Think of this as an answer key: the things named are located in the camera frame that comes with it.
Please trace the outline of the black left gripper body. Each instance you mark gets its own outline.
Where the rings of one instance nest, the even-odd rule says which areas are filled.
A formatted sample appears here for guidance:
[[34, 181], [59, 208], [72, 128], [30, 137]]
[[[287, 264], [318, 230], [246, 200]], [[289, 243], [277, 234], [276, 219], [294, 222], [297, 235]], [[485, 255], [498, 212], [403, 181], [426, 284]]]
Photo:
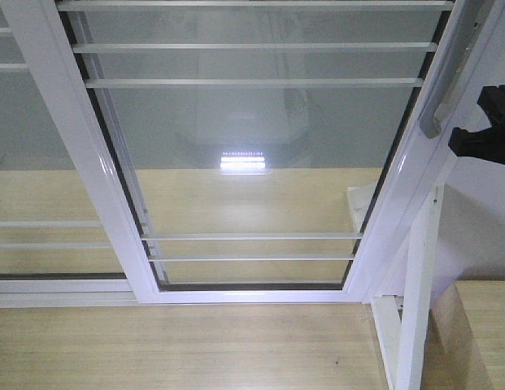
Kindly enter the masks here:
[[479, 132], [454, 128], [448, 146], [457, 157], [471, 157], [505, 165], [505, 84], [482, 89], [477, 105], [490, 121]]

